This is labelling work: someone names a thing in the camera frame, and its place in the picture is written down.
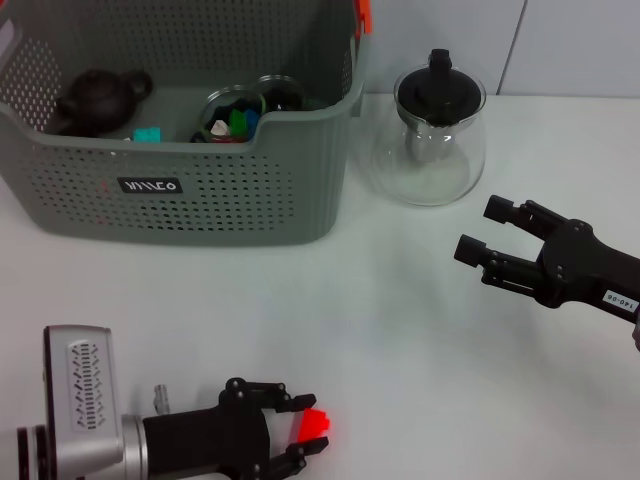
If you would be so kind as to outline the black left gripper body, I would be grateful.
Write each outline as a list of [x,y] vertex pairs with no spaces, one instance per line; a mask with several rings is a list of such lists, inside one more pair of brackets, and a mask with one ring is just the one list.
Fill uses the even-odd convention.
[[220,473],[230,479],[269,479],[270,435],[263,413],[273,386],[227,381],[214,407],[143,420],[150,479]]

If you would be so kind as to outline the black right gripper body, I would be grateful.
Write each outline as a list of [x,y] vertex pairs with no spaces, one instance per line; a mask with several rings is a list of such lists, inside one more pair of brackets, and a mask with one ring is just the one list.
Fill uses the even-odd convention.
[[543,282],[535,300],[541,305],[580,302],[637,322],[639,259],[605,245],[591,225],[565,221],[545,238],[537,262]]

